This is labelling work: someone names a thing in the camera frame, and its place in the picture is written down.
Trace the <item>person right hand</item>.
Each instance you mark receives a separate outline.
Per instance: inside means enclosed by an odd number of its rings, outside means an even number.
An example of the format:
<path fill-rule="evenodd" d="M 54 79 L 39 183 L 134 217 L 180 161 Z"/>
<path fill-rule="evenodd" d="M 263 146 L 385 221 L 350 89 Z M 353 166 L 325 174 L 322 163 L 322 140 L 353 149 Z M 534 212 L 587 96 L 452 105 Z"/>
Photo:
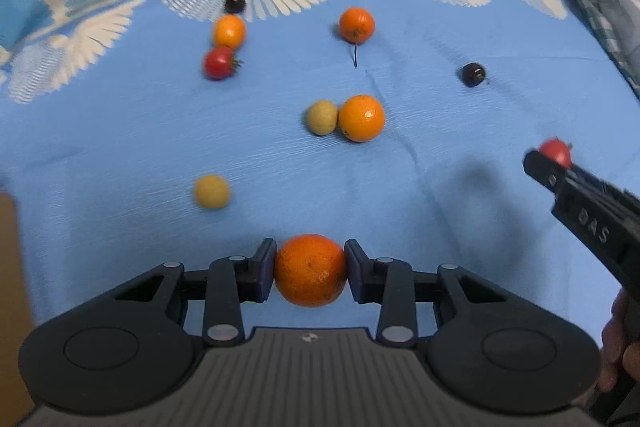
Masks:
<path fill-rule="evenodd" d="M 629 296 L 620 290 L 612 304 L 612 317 L 602 331 L 602 369 L 597 387 L 610 392 L 617 381 L 618 371 L 625 372 L 635 381 L 640 379 L 639 343 L 631 343 L 624 333 L 623 318 L 629 305 Z"/>

